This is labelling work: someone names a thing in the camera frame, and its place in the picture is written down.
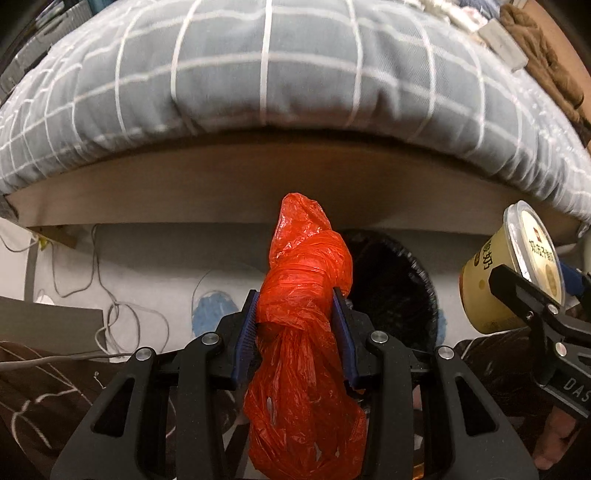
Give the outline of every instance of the metal screw head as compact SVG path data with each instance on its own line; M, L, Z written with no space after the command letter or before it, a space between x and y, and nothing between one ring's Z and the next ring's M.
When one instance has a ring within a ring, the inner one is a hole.
M136 353L135 357L140 361L143 362L152 356L152 350L149 348L140 348Z
M206 333L205 335L203 335L201 337L201 342L204 345L215 345L216 343L218 343L220 341L220 337L217 333Z
M560 356L566 356L566 347L562 342L558 342L556 345L554 345L554 348L556 349L557 354Z
M444 360L451 360L455 355L453 349L449 348L448 346L439 347L439 350L437 350L437 354Z
M382 330L374 330L369 337L375 343L386 343L388 341L388 334Z

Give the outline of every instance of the brown blanket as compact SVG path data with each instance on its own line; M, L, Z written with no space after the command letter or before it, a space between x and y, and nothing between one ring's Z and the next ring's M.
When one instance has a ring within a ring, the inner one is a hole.
M0 362L30 360L49 355L24 345L0 340ZM92 403L125 364L75 361L0 372L0 422L43 477L53 464ZM238 410L227 392L215 392L215 407L222 433L234 424ZM166 478L174 478L176 444L176 389L168 411ZM6 438L0 434L0 450ZM0 469L0 480L8 478Z
M501 24L529 58L526 70L552 97L576 130L583 145L591 140L591 124L579 109L583 90L560 64L537 23L513 5L501 7Z

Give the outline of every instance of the human hand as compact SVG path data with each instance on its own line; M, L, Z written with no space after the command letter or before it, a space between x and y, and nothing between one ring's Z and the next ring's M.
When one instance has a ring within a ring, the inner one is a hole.
M572 435L577 421L557 407L552 409L546 419L544 433L535 444L534 463L540 470L548 470L566 453L577 434Z

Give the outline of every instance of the mattress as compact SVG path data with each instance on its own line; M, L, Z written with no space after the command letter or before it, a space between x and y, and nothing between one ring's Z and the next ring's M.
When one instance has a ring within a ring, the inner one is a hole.
M266 126L401 139L591 221L589 153L539 85L383 0L115 2L0 109L0 193L142 145Z

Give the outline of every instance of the floor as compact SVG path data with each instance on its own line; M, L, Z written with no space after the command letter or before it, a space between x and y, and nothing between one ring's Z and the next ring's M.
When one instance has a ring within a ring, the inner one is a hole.
M89 231L89 228L77 231L80 240L76 250L57 247L55 251L56 283L62 295L89 282L92 273ZM163 319L155 313L138 311L141 345L158 351L180 349L193 337L193 291L194 302L207 292L222 290L241 306L249 289L259 288L264 279L272 233L271 225L100 226L96 244L101 277L119 301L156 310L168 320L170 338L165 345ZM430 273L448 322L444 342L455 345L477 335L463 312L457 279L462 265L486 239L434 232L389 233L409 248ZM53 285L51 255L50 248L38 253L35 298L45 294L55 304L97 308L106 314L111 301L96 278L87 290L60 298ZM137 327L129 310L122 310L112 333L123 350L135 349Z

